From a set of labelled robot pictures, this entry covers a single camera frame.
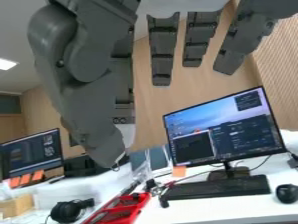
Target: black keyboard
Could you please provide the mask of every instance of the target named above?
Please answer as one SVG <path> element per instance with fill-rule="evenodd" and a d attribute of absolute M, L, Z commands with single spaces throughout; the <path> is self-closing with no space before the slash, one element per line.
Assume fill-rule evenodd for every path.
<path fill-rule="evenodd" d="M 162 195 L 165 200 L 270 194 L 264 175 L 174 185 Z"/>

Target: ceiling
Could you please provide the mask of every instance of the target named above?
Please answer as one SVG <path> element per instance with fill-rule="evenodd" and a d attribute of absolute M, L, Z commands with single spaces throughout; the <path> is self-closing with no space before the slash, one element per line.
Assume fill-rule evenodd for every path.
<path fill-rule="evenodd" d="M 218 10 L 229 0 L 142 0 L 138 9 L 135 39 L 147 35 L 146 14 L 167 17 L 175 11 Z M 33 56 L 26 41 L 26 26 L 33 13 L 45 5 L 45 0 L 0 1 L 0 58 L 18 62 L 8 71 L 0 70 L 0 92 L 21 94 L 40 84 L 33 67 Z"/>

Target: computer monitor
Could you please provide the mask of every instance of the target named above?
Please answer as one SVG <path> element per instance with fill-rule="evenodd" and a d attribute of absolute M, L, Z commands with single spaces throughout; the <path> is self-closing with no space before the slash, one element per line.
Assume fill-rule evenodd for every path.
<path fill-rule="evenodd" d="M 174 166 L 286 152 L 262 87 L 163 116 Z"/>
<path fill-rule="evenodd" d="M 58 129 L 1 144 L 4 179 L 62 166 Z"/>

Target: wooden wall panel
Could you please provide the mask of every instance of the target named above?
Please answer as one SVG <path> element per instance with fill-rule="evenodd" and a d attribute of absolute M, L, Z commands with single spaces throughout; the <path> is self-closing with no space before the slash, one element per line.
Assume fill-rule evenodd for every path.
<path fill-rule="evenodd" d="M 252 57 L 280 128 L 298 129 L 298 15 L 280 20 Z"/>
<path fill-rule="evenodd" d="M 217 34 L 211 39 L 209 51 L 199 68 L 182 67 L 186 22 L 181 22 L 173 82 L 169 88 L 151 86 L 149 40 L 143 38 L 135 41 L 133 58 L 137 134 L 133 149 L 151 147 L 166 142 L 162 125 L 163 114 L 258 85 L 255 70 L 251 66 L 250 59 L 245 61 L 233 76 L 226 76 L 213 71 L 214 59 L 230 25 L 233 12 L 233 6 L 227 5 L 222 14 Z M 49 99 L 41 87 L 24 94 L 22 108 L 29 133 L 61 127 L 58 114 L 50 106 Z M 81 153 L 82 149 L 80 147 L 69 149 L 66 131 L 64 129 L 61 130 L 64 154 L 69 156 Z"/>
<path fill-rule="evenodd" d="M 0 143 L 26 135 L 24 118 L 20 114 L 0 115 Z"/>
<path fill-rule="evenodd" d="M 84 153 L 81 146 L 69 146 L 68 131 L 61 126 L 60 115 L 56 112 L 42 87 L 26 91 L 21 96 L 22 113 L 28 135 L 60 128 L 64 158 Z"/>

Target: red tray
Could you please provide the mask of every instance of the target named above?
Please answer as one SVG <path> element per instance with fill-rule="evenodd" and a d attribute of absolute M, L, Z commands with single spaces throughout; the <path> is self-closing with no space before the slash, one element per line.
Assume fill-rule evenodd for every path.
<path fill-rule="evenodd" d="M 138 200 L 133 199 L 131 195 L 117 197 L 106 203 L 82 224 L 131 224 L 149 199 L 149 193 L 138 194 Z"/>

